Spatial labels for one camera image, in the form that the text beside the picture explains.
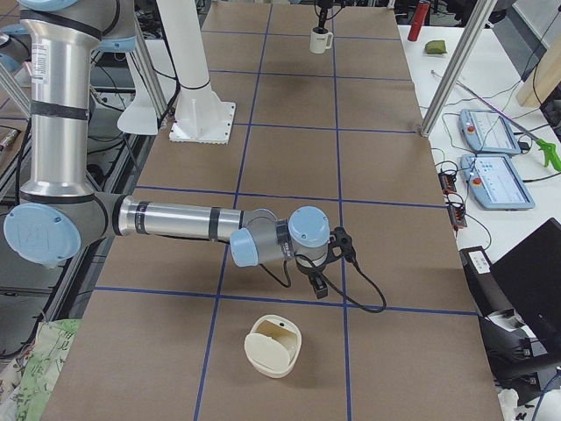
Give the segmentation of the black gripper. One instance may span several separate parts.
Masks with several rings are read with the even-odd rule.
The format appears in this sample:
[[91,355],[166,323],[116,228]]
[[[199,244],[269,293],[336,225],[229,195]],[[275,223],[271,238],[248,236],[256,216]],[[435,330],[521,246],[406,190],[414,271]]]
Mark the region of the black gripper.
[[322,273],[325,270],[327,264],[315,264],[313,260],[308,258],[303,254],[297,254],[295,256],[295,263],[298,270],[310,277],[310,284],[317,299],[324,299],[328,296],[328,286],[323,279]]
[[329,10],[326,8],[320,8],[319,12],[317,13],[318,16],[318,25],[317,28],[320,30],[324,30],[325,29],[325,23],[327,21],[327,17],[328,17],[328,12]]

